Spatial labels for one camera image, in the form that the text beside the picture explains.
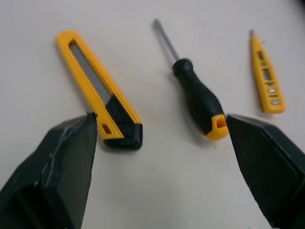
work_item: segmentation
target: black screwdriver handle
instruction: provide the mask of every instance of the black screwdriver handle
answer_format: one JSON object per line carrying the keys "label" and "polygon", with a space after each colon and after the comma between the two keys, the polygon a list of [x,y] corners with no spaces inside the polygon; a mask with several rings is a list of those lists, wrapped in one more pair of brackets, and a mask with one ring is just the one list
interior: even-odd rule
{"label": "black screwdriver handle", "polygon": [[173,65],[173,73],[180,81],[191,116],[200,130],[210,139],[228,135],[225,116],[217,97],[198,79],[192,62],[180,59]]}

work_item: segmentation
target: yellow handle end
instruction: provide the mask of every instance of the yellow handle end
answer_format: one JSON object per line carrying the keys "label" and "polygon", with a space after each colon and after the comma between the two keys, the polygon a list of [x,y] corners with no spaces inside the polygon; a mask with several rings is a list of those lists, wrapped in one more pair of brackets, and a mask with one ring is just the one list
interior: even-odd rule
{"label": "yellow handle end", "polygon": [[225,138],[228,134],[229,130],[224,114],[212,117],[212,130],[207,134],[207,137],[213,141],[218,141]]}

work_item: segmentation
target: metal shaft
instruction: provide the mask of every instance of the metal shaft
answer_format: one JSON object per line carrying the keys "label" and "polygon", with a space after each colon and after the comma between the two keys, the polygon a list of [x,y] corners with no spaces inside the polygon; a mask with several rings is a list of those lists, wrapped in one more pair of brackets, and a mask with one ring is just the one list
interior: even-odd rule
{"label": "metal shaft", "polygon": [[160,32],[160,34],[163,36],[163,38],[164,38],[164,40],[165,40],[167,46],[169,47],[169,49],[171,50],[171,52],[172,52],[172,54],[173,54],[175,60],[176,60],[176,61],[179,60],[180,58],[179,58],[179,56],[178,56],[176,50],[174,49],[173,45],[171,44],[170,40],[168,39],[166,33],[164,32],[163,27],[162,27],[162,25],[161,25],[161,22],[160,22],[158,19],[155,19],[155,20],[153,20],[153,24],[154,24],[155,28],[156,28],[156,29]]}

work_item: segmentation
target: yellow voltage tester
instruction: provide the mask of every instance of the yellow voltage tester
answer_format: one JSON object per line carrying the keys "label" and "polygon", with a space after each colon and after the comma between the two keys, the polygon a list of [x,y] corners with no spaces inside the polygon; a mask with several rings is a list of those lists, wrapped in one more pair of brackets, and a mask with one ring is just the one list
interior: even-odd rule
{"label": "yellow voltage tester", "polygon": [[83,39],[75,31],[62,31],[55,40],[78,86],[97,114],[103,142],[114,148],[141,148],[140,118]]}
{"label": "yellow voltage tester", "polygon": [[263,111],[272,114],[282,113],[286,109],[286,105],[275,70],[258,36],[254,34],[253,30],[250,31],[250,35],[254,76]]}
{"label": "yellow voltage tester", "polygon": [[199,129],[211,140],[220,140],[229,134],[223,109],[217,97],[197,77],[189,59],[180,59],[158,19],[155,28],[163,36],[176,62],[173,73],[180,81],[191,116]]}

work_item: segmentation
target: yellow plastic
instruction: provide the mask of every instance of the yellow plastic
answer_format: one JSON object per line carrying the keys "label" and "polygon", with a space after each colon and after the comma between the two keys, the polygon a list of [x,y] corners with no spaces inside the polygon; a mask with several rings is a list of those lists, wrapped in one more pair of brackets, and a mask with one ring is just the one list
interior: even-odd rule
{"label": "yellow plastic", "polygon": [[212,117],[212,130],[206,135],[213,141],[223,139],[229,134],[228,126],[225,122],[224,114]]}
{"label": "yellow plastic", "polygon": [[56,37],[55,41],[58,48],[68,64],[72,74],[79,85],[82,93],[89,102],[90,106],[93,108],[94,112],[98,115],[98,131],[103,140],[114,139],[114,138],[124,138],[123,134],[119,130],[118,126],[115,124],[114,120],[111,118],[110,114],[106,110],[105,104],[99,97],[98,93],[94,89],[90,80],[87,78],[86,74],[78,64],[73,53],[70,51],[69,45],[72,42],[77,43],[83,54],[89,60],[92,68],[96,71],[97,75],[109,91],[110,95],[115,95],[120,101],[125,111],[129,114],[131,119],[135,124],[141,124],[141,120],[133,110],[127,99],[124,97],[118,86],[112,80],[109,73],[99,62],[98,58],[89,49],[86,43],[82,40],[79,34],[75,31],[62,31]]}
{"label": "yellow plastic", "polygon": [[[264,51],[261,42],[259,41],[258,36],[253,35],[251,37],[251,46],[253,71],[262,103],[262,109],[265,113],[282,113],[286,109],[285,100],[275,70],[267,53]],[[268,70],[270,80],[265,79],[263,72],[264,69]]]}

